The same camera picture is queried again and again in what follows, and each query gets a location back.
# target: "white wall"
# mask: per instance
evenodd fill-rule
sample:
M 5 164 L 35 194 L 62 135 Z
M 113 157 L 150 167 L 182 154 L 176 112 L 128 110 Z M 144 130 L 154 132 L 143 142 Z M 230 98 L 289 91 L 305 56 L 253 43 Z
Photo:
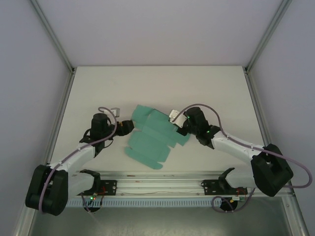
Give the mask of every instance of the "white wall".
M 315 175 L 315 1 L 295 0 L 253 69 L 273 142 Z M 292 166 L 294 184 L 307 182 Z M 311 235 L 315 235 L 315 184 L 295 189 Z
M 38 0 L 74 66 L 245 66 L 281 1 Z
M 12 235 L 68 71 L 29 1 L 0 1 L 0 235 Z

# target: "cable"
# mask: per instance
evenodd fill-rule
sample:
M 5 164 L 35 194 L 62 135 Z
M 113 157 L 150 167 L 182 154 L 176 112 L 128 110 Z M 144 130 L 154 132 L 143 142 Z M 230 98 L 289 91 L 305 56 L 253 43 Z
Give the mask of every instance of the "cable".
M 131 195 L 146 195 L 146 194 L 155 194 L 155 193 L 191 193 L 192 191 L 189 192 L 167 192 L 167 191 L 158 191 L 158 192 L 151 192 L 151 193 L 126 193 L 126 192 L 122 192 L 122 191 L 118 191 L 120 193 L 124 193 L 124 194 L 131 194 Z
M 103 206 L 103 198 L 104 198 L 104 196 L 105 196 L 105 187 L 103 186 L 103 196 L 102 196 L 102 198 L 100 199 L 100 205 L 101 205 L 101 207 Z
M 110 138 L 115 134 L 116 129 L 117 129 L 117 119 L 116 119 L 114 113 L 113 113 L 111 110 L 109 110 L 108 108 L 106 108 L 106 107 L 99 107 L 98 110 L 99 110 L 100 112 L 103 112 L 103 113 L 104 113 L 103 110 L 107 110 L 107 111 L 113 116 L 113 119 L 114 119 L 114 121 L 115 121 L 115 126 L 114 126 L 113 132 L 112 132 L 110 135 L 108 135 L 107 137 L 103 138 L 103 139 L 100 139 L 100 140 L 94 141 L 94 142 L 92 142 L 92 143 L 83 145 L 83 146 L 80 147 L 79 149 L 76 149 L 75 151 L 73 151 L 72 153 L 70 153 L 64 160 L 62 160 L 62 161 L 61 161 L 61 164 L 57 164 L 57 165 L 52 169 L 52 171 L 49 173 L 49 175 L 48 175 L 48 177 L 47 177 L 47 180 L 46 180 L 45 183 L 44 183 L 43 190 L 41 191 L 41 194 L 40 194 L 39 204 L 38 204 L 38 210 L 39 210 L 40 213 L 43 213 L 42 205 L 43 205 L 43 199 L 44 199 L 45 191 L 46 191 L 47 186 L 48 186 L 48 184 L 49 184 L 49 182 L 50 182 L 50 179 L 51 179 L 51 177 L 53 176 L 53 174 L 54 174 L 54 172 L 56 171 L 56 169 L 57 169 L 59 166 L 61 166 L 64 162 L 66 162 L 68 159 L 70 159 L 74 154 L 76 154 L 77 152 L 79 152 L 80 150 L 85 149 L 85 148 L 87 148 L 87 147 L 89 147 L 89 146 L 92 146 L 92 145 L 94 145 L 94 144 L 98 144 L 98 143 L 100 143 L 100 142 L 106 141 L 106 140 L 110 139 Z
M 257 151 L 261 151 L 261 152 L 264 152 L 264 153 L 267 153 L 267 154 L 270 154 L 270 155 L 273 155 L 273 156 L 276 156 L 276 157 L 279 157 L 279 158 L 282 158 L 284 160 L 287 160 L 289 162 L 292 162 L 293 164 L 301 167 L 302 169 L 304 169 L 306 171 L 306 173 L 308 174 L 309 176 L 309 181 L 304 184 L 304 185 L 286 185 L 284 187 L 286 188 L 307 188 L 308 186 L 311 185 L 312 181 L 313 181 L 313 176 L 312 176 L 312 173 L 311 171 L 305 166 L 303 165 L 302 163 L 296 161 L 296 160 L 293 160 L 292 158 L 289 158 L 287 156 L 283 156 L 283 155 L 280 155 L 278 153 L 275 153 L 273 151 L 268 151 L 268 150 L 265 150 L 265 149 L 262 149 L 262 148 L 258 148 L 258 147 L 251 147 L 250 145 L 247 145 L 247 144 L 244 144 L 240 141 L 237 141 L 233 138 L 231 138 L 230 136 L 228 136 L 224 130 L 223 130 L 223 127 L 222 127 L 222 123 L 221 123 L 221 118 L 219 116 L 219 114 L 217 113 L 217 111 L 215 109 L 213 109 L 212 107 L 208 106 L 208 105 L 205 105 L 205 104 L 201 104 L 201 103 L 196 103 L 196 104 L 192 104 L 192 105 L 189 105 L 187 107 L 185 107 L 182 111 L 180 111 L 178 113 L 178 115 L 174 118 L 173 121 L 175 121 L 184 111 L 186 111 L 188 108 L 191 108 L 191 107 L 195 107 L 195 106 L 201 106 L 201 107 L 206 107 L 208 109 L 210 109 L 214 114 L 216 114 L 217 118 L 218 118 L 218 122 L 219 122 L 219 127 L 220 127 L 220 130 L 222 132 L 222 134 L 227 137 L 229 140 L 233 141 L 234 143 L 238 144 L 238 145 L 241 145 L 243 147 L 246 147 L 246 148 L 251 148 L 251 149 L 254 149 L 254 150 L 257 150 Z
M 243 193 L 244 193 L 244 195 L 245 195 L 245 199 L 246 199 L 246 192 L 245 192 L 243 189 L 241 189 L 241 188 L 237 188 L 236 190 L 237 190 L 237 196 L 239 196 L 239 195 L 240 195 L 240 192 L 243 192 Z
M 231 205 L 231 203 L 224 197 L 221 197 L 221 196 L 215 196 L 214 198 L 212 198 L 212 201 L 211 201 L 211 207 L 214 211 L 216 212 L 219 212 L 219 213 L 234 213 L 234 212 L 238 212 L 240 210 L 242 210 L 244 207 L 246 207 L 248 205 L 248 203 L 250 202 L 253 194 L 254 194 L 254 191 L 255 191 L 255 188 L 252 190 L 252 192 L 250 193 L 250 196 L 247 198 L 246 202 L 244 203 L 244 205 L 242 205 L 239 209 L 236 209 L 236 210 L 233 210 L 233 207 Z M 218 198 L 221 198 L 222 200 L 224 200 L 225 202 L 228 203 L 228 205 L 231 207 L 232 211 L 221 211 L 221 210 L 217 210 L 215 207 L 214 207 L 214 201 L 215 199 L 218 199 Z
M 111 143 L 107 146 L 105 146 L 104 148 L 108 148 L 109 146 L 111 146 L 113 144 L 114 140 L 111 141 Z
M 85 199 L 84 199 L 83 193 L 81 193 L 81 198 L 82 198 L 83 205 L 84 205 L 84 207 L 86 208 L 86 210 L 87 210 L 88 212 L 91 212 L 90 209 L 88 208 L 87 202 L 86 202 Z

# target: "white table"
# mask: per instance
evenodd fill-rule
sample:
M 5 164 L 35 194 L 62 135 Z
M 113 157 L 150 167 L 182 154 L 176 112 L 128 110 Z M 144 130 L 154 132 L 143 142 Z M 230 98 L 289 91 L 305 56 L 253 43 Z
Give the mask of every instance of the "white table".
M 119 107 L 119 120 L 130 119 L 137 104 L 166 114 L 192 103 L 217 110 L 224 129 L 241 139 L 263 144 L 243 69 L 240 66 L 100 66 L 78 67 L 66 106 L 52 162 L 65 158 L 78 145 L 99 106 Z M 202 108 L 210 124 L 216 117 Z M 243 162 L 199 144 L 191 136 L 185 146 L 176 144 L 161 170 L 129 158 L 124 147 L 130 135 L 114 138 L 84 168 L 100 172 L 189 173 L 224 171 Z

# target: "green cloth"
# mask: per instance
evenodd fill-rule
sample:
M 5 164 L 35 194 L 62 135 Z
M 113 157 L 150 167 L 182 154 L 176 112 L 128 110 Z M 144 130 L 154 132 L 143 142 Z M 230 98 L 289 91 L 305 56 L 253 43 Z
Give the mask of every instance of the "green cloth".
M 140 131 L 134 131 L 125 148 L 125 153 L 132 159 L 154 169 L 163 167 L 176 143 L 184 145 L 190 134 L 182 136 L 177 127 L 169 122 L 168 115 L 151 107 L 138 105 L 132 113 L 131 120 Z

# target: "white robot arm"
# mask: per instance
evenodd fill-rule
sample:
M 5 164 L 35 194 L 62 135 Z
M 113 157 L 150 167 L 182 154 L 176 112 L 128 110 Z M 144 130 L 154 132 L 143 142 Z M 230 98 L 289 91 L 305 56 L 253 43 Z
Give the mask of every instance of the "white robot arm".
M 178 127 L 178 133 L 184 136 L 193 134 L 202 145 L 229 153 L 248 165 L 245 168 L 229 168 L 225 171 L 219 177 L 222 191 L 230 192 L 231 189 L 239 187 L 258 187 L 263 193 L 273 197 L 293 177 L 286 160 L 255 150 L 265 149 L 281 154 L 277 146 L 269 144 L 263 147 L 230 135 L 226 136 L 219 127 L 208 124 L 199 107 L 191 107 L 183 114 L 178 115 L 179 113 L 172 110 L 169 114 L 169 121 Z
M 100 174 L 95 171 L 81 170 L 82 166 L 105 148 L 104 143 L 107 137 L 112 135 L 110 138 L 112 140 L 114 136 L 124 136 L 133 129 L 131 120 L 124 120 L 113 125 L 106 114 L 95 114 L 91 129 L 85 132 L 77 150 L 68 156 L 71 158 L 65 158 L 63 161 L 50 165 L 39 165 L 35 169 L 25 205 L 52 215 L 59 215 L 68 199 L 82 192 L 97 195 L 101 191 Z

